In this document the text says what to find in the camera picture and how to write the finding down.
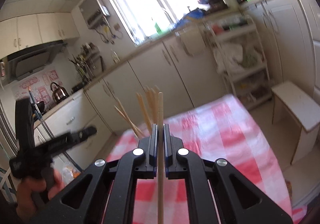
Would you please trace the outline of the wall gas water heater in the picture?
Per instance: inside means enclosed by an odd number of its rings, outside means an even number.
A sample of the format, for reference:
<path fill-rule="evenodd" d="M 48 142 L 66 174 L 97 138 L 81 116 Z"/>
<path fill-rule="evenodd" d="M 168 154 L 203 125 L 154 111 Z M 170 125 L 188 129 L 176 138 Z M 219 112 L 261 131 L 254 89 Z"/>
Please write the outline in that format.
<path fill-rule="evenodd" d="M 79 5 L 79 9 L 89 29 L 97 28 L 110 17 L 103 0 L 83 0 Z"/>

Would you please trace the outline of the blue handled mop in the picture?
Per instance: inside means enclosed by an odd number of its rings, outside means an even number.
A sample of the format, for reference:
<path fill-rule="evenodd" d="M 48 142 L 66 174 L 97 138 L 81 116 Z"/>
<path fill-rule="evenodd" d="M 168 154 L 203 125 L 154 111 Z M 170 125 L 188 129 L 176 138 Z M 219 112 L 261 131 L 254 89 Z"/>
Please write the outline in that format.
<path fill-rule="evenodd" d="M 49 126 L 47 125 L 47 123 L 45 122 L 40 110 L 39 110 L 39 107 L 36 103 L 36 100 L 31 92 L 31 87 L 28 87 L 28 92 L 29 92 L 29 95 L 30 95 L 30 98 L 33 102 L 33 105 L 35 107 L 35 115 L 36 117 L 38 118 L 38 120 L 40 121 L 41 125 L 43 126 L 44 130 L 47 132 L 47 134 L 49 135 L 50 139 L 54 139 L 55 136 L 53 135 L 52 131 L 50 130 Z M 66 158 L 67 160 L 69 160 L 69 162 L 71 162 L 72 165 L 74 165 L 76 167 L 76 169 L 78 171 L 80 171 L 80 173 L 83 172 L 83 169 L 69 156 L 69 154 L 65 151 L 62 153 Z"/>

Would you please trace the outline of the wooden chopstick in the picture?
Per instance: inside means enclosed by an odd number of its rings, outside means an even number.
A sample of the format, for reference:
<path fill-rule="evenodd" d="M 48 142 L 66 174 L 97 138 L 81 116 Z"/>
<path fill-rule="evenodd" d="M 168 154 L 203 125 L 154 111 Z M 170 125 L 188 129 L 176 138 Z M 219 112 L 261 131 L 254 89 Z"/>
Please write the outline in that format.
<path fill-rule="evenodd" d="M 146 93 L 148 94 L 149 109 L 152 114 L 153 123 L 158 122 L 158 92 L 150 87 L 146 87 Z"/>
<path fill-rule="evenodd" d="M 158 93 L 158 223 L 164 223 L 164 149 L 163 149 L 163 93 Z"/>
<path fill-rule="evenodd" d="M 145 90 L 145 94 L 146 94 L 146 99 L 148 101 L 149 111 L 151 112 L 151 117 L 152 117 L 152 101 L 151 101 L 151 97 L 150 97 L 151 88 L 146 86 L 146 87 L 144 87 L 144 90 Z"/>
<path fill-rule="evenodd" d="M 126 121 L 126 123 L 130 126 L 130 128 L 135 133 L 135 136 L 138 139 L 142 139 L 144 137 L 143 132 L 131 121 L 129 118 L 127 112 L 125 111 L 123 105 L 121 104 L 121 101 L 116 97 L 117 105 L 114 106 L 114 109 L 117 111 L 117 113 Z"/>
<path fill-rule="evenodd" d="M 158 94 L 159 94 L 159 88 L 157 86 L 154 86 L 150 90 L 150 97 L 152 101 L 152 119 L 153 123 L 158 122 Z"/>
<path fill-rule="evenodd" d="M 152 124 L 149 118 L 149 114 L 146 110 L 142 95 L 140 93 L 136 93 L 137 100 L 139 102 L 140 110 L 143 114 L 144 122 L 150 134 L 152 134 Z"/>
<path fill-rule="evenodd" d="M 143 132 L 131 121 L 125 110 L 118 108 L 117 106 L 114 106 L 114 109 L 116 112 L 125 120 L 125 122 L 130 126 L 130 128 L 135 133 L 135 136 L 138 139 L 142 139 L 144 137 Z"/>

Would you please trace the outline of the kitchen faucet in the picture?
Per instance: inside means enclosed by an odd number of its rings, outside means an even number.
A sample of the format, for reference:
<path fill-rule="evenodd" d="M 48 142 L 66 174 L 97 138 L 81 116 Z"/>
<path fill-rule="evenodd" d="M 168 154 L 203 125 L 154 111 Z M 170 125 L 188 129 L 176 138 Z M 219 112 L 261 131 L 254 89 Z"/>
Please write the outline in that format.
<path fill-rule="evenodd" d="M 171 15 L 167 12 L 165 8 L 162 8 L 164 14 L 166 15 L 167 19 L 170 21 L 170 24 L 175 26 L 175 21 L 172 19 Z"/>

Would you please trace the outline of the green dish soap bottle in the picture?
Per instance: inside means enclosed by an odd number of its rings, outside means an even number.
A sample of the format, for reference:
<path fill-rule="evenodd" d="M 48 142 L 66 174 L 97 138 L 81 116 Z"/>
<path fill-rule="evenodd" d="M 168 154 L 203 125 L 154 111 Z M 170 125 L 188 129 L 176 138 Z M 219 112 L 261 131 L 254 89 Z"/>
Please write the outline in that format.
<path fill-rule="evenodd" d="M 159 25 L 157 23 L 155 23 L 155 29 L 157 31 L 157 34 L 161 35 L 162 34 L 162 30 L 160 29 Z"/>

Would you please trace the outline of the black range hood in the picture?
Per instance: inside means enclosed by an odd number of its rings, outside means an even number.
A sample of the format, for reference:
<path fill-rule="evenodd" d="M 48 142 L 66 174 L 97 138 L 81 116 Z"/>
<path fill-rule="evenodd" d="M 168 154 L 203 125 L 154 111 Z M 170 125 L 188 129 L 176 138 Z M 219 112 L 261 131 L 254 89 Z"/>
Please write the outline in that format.
<path fill-rule="evenodd" d="M 56 55 L 67 46 L 62 40 L 48 42 L 24 48 L 3 58 L 5 78 L 8 83 L 19 81 L 33 73 L 37 73 L 51 64 Z"/>

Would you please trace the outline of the white hanging cutting board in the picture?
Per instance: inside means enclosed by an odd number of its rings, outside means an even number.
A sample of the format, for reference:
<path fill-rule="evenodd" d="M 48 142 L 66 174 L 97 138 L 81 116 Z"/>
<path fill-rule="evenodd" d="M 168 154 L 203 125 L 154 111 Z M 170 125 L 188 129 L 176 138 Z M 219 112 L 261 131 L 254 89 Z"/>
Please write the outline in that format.
<path fill-rule="evenodd" d="M 185 52 L 189 56 L 196 56 L 204 52 L 206 46 L 198 28 L 180 31 L 179 38 L 182 42 Z"/>

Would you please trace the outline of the white rolling storage cart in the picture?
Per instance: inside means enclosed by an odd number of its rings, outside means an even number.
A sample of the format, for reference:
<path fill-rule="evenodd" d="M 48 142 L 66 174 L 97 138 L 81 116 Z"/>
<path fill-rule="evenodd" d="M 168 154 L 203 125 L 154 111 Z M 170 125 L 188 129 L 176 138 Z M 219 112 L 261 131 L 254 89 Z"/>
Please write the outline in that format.
<path fill-rule="evenodd" d="M 267 58 L 252 17 L 234 15 L 206 24 L 207 39 L 227 91 L 247 110 L 271 98 Z"/>

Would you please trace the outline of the blue bag on counter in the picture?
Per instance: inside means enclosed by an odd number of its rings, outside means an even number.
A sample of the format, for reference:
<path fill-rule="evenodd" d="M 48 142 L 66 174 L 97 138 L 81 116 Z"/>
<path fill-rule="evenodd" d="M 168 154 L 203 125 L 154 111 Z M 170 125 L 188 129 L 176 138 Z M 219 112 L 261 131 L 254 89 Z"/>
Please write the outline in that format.
<path fill-rule="evenodd" d="M 203 19 L 206 16 L 206 10 L 204 9 L 200 9 L 200 8 L 196 8 L 195 10 L 187 13 L 186 15 L 184 15 L 176 24 L 175 24 L 175 28 L 180 28 L 184 25 L 186 25 L 187 23 L 190 22 L 196 22 L 200 19 Z"/>

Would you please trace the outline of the black wok on stove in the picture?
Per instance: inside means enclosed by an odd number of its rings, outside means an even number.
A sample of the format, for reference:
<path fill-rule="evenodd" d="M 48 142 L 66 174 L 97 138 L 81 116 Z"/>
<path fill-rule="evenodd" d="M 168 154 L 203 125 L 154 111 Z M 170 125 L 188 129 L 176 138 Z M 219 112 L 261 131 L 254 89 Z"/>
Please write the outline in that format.
<path fill-rule="evenodd" d="M 36 103 L 40 113 L 43 115 L 45 113 L 45 103 L 44 101 L 40 101 Z"/>

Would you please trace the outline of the bag of oranges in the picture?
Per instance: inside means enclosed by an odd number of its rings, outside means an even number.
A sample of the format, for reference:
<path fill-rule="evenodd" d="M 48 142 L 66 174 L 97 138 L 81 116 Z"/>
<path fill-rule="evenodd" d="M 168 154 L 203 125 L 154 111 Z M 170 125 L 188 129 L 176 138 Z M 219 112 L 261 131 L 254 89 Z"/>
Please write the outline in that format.
<path fill-rule="evenodd" d="M 80 171 L 78 171 L 70 165 L 67 165 L 63 167 L 61 175 L 64 184 L 68 185 L 80 175 Z"/>

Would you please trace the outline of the small white stool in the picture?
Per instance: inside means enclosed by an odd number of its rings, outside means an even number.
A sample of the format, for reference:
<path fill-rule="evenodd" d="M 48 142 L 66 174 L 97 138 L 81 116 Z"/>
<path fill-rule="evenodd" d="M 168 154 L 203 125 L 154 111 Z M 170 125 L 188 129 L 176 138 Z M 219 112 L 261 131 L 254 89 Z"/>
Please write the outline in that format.
<path fill-rule="evenodd" d="M 313 149 L 319 132 L 319 105 L 290 81 L 271 88 L 274 97 L 272 123 L 283 118 L 286 111 L 299 126 L 299 139 L 290 164 L 293 165 Z"/>

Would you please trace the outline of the copper kettle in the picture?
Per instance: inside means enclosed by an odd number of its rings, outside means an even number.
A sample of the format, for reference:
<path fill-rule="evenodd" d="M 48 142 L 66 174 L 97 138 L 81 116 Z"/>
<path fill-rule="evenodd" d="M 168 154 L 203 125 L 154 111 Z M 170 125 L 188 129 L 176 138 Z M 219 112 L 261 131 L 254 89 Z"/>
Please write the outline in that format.
<path fill-rule="evenodd" d="M 56 82 L 51 82 L 50 89 L 52 91 L 52 98 L 56 104 L 61 103 L 63 100 L 69 97 L 67 90 L 58 85 Z"/>

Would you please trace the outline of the utensil rack with knives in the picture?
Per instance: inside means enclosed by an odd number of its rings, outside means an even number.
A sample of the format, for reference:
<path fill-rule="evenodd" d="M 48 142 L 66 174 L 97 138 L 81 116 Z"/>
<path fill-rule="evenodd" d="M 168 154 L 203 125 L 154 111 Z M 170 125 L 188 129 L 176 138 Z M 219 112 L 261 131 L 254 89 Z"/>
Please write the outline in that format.
<path fill-rule="evenodd" d="M 96 45 L 85 43 L 80 48 L 80 54 L 69 59 L 75 66 L 80 82 L 89 83 L 105 71 L 105 63 Z"/>

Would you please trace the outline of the white plastic bag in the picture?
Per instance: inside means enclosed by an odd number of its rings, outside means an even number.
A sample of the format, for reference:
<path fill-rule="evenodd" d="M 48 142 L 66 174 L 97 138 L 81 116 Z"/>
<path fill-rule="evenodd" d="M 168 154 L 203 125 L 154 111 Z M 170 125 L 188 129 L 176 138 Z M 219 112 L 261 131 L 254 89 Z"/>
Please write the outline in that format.
<path fill-rule="evenodd" d="M 213 48 L 213 55 L 217 63 L 217 73 L 226 73 L 226 65 L 231 74 L 239 74 L 245 71 L 241 66 L 243 61 L 243 47 L 240 44 L 224 43 L 221 49 Z"/>

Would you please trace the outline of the clear plastic bottle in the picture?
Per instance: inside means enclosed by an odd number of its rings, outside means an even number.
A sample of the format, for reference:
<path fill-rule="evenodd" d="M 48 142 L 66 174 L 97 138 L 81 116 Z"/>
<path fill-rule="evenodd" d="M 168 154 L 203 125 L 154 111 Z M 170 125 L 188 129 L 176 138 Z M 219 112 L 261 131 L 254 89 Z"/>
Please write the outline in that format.
<path fill-rule="evenodd" d="M 115 64 L 120 62 L 120 58 L 117 55 L 117 53 L 111 49 L 111 56 L 112 56 L 112 60 L 114 61 Z"/>

